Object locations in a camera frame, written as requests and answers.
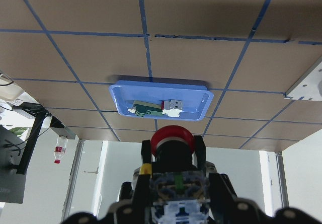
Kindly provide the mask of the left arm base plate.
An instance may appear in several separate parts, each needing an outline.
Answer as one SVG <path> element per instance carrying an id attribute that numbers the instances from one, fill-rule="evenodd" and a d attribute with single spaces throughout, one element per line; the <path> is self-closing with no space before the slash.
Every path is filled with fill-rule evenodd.
<path id="1" fill-rule="evenodd" d="M 289 88 L 285 99 L 321 102 L 321 57 Z"/>

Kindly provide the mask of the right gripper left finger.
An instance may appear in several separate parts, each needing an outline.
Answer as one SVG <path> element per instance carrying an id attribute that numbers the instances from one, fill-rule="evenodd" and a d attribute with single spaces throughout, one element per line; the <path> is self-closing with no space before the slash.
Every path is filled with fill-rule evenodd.
<path id="1" fill-rule="evenodd" d="M 113 203 L 108 209 L 108 223 L 150 223 L 150 179 L 152 153 L 149 140 L 141 144 L 142 165 L 130 199 Z"/>

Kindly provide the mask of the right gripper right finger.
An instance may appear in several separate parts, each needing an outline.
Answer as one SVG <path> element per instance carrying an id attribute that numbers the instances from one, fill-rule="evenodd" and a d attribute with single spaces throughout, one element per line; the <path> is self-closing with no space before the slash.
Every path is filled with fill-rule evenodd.
<path id="1" fill-rule="evenodd" d="M 194 136 L 194 162 L 209 180 L 210 208 L 206 223 L 266 223 L 267 216 L 258 205 L 238 198 L 226 174 L 217 172 L 215 165 L 206 161 L 206 146 L 202 136 Z"/>

